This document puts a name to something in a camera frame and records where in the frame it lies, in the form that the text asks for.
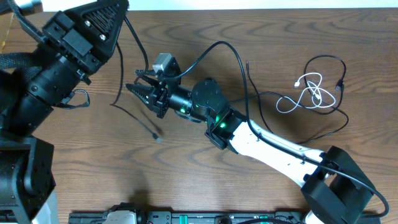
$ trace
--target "green led light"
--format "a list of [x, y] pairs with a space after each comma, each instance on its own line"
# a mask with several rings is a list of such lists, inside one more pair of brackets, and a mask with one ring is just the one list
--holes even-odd
[[188, 224], [188, 216], [180, 215], [179, 221], [180, 221], [180, 224]]
[[[260, 218], [268, 218], [267, 215], [261, 215]], [[269, 224], [269, 222], [260, 222], [260, 224]]]

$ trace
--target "white cable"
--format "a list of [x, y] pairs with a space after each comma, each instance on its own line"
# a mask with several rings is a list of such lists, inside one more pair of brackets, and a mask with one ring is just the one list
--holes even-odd
[[[288, 97], [288, 96], [279, 98], [279, 100], [278, 100], [277, 103], [276, 103], [276, 110], [277, 110], [277, 111], [279, 111], [280, 113], [290, 113], [290, 112], [292, 112], [293, 110], [295, 110], [298, 106], [301, 107], [299, 104], [300, 104], [300, 101], [301, 101], [301, 99], [302, 99], [304, 93], [306, 92], [306, 90], [310, 90], [310, 91], [312, 92], [312, 103], [313, 103], [313, 105], [314, 105], [314, 106], [306, 106], [307, 109], [314, 109], [314, 108], [329, 108], [329, 107], [333, 106], [333, 105], [336, 103], [336, 98], [335, 98], [331, 93], [329, 93], [329, 92], [326, 91], [325, 89], [322, 89], [322, 88], [319, 87], [319, 86], [321, 85], [321, 83], [322, 83], [322, 75], [319, 74], [319, 73], [317, 73], [317, 72], [310, 72], [310, 73], [307, 73], [307, 74], [302, 75], [300, 78], [298, 78], [297, 82], [294, 83], [294, 87], [295, 87], [295, 88], [298, 88], [298, 87], [300, 86], [300, 80], [301, 80], [303, 77], [306, 77], [307, 75], [319, 75], [319, 77], [320, 77], [319, 83], [316, 85], [314, 82], [307, 81], [308, 87], [306, 87], [305, 89], [303, 89], [303, 91], [301, 92], [300, 98], [297, 100], [297, 102], [294, 101], [294, 100], [292, 100], [292, 99], [291, 99], [290, 97]], [[324, 91], [325, 93], [327, 93], [327, 94], [333, 99], [333, 103], [332, 103], [332, 104], [330, 104], [330, 105], [328, 105], [328, 106], [321, 106], [321, 104], [322, 104], [322, 94], [321, 94], [321, 91]], [[291, 102], [295, 105], [295, 106], [294, 106], [291, 110], [289, 110], [289, 111], [281, 111], [281, 110], [279, 109], [279, 102], [281, 101], [281, 99], [284, 99], [284, 98], [285, 98], [285, 99], [288, 99], [289, 101], [291, 101]]]

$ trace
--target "white wall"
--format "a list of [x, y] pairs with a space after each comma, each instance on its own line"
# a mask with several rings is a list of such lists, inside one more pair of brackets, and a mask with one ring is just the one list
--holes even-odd
[[[95, 0], [42, 0], [44, 11], [65, 10]], [[294, 9], [398, 7], [398, 0], [129, 0], [129, 10]]]

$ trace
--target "connector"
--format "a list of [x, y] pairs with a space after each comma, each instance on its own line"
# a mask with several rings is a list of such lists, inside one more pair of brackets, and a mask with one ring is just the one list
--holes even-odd
[[162, 138], [159, 137], [156, 133], [153, 133], [152, 137], [156, 140], [157, 143], [161, 143], [162, 142]]
[[338, 80], [335, 89], [336, 91], [344, 91], [344, 81]]

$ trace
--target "wood grain surface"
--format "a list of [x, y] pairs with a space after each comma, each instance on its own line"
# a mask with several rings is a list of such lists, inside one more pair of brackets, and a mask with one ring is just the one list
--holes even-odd
[[0, 54], [6, 44], [6, 39], [10, 31], [13, 16], [14, 15], [12, 13], [0, 16]]
[[[29, 19], [42, 27], [52, 14]], [[248, 60], [260, 91], [277, 91], [294, 98], [293, 89], [303, 66], [319, 54], [341, 57], [347, 64], [341, 109], [348, 126], [309, 147], [327, 150], [331, 145], [349, 152], [388, 199], [391, 212], [383, 223], [398, 222], [398, 9], [311, 9], [246, 11], [129, 12], [150, 64], [162, 52], [172, 53], [181, 68], [188, 68], [212, 43], [226, 40]], [[132, 35], [123, 25], [120, 46], [124, 54], [125, 83], [144, 60]], [[4, 53], [31, 52], [35, 42], [13, 21]], [[134, 98], [125, 88], [118, 105], [155, 129], [163, 141], [122, 111], [110, 107], [119, 86], [119, 55], [81, 84], [91, 106], [73, 111], [56, 109], [35, 132], [55, 145], [53, 174], [57, 182], [58, 211], [62, 223], [77, 210], [106, 210], [120, 202], [144, 208], [176, 211], [308, 210], [300, 188], [290, 179], [254, 159], [220, 151], [203, 135], [203, 124], [190, 123], [169, 111], [164, 119]], [[343, 71], [339, 62], [320, 59], [308, 71], [324, 75], [324, 88], [334, 90]], [[242, 76], [236, 58], [225, 46], [216, 47], [183, 84], [213, 77], [223, 93], [234, 100], [243, 96]], [[82, 98], [74, 99], [78, 103]], [[279, 114], [278, 98], [262, 98], [270, 127], [278, 135], [299, 141], [340, 127], [338, 113], [319, 116], [304, 110]], [[285, 109], [292, 105], [283, 104]], [[243, 111], [242, 103], [236, 105]], [[251, 118], [261, 124], [256, 100]], [[373, 198], [367, 209], [381, 212]]]

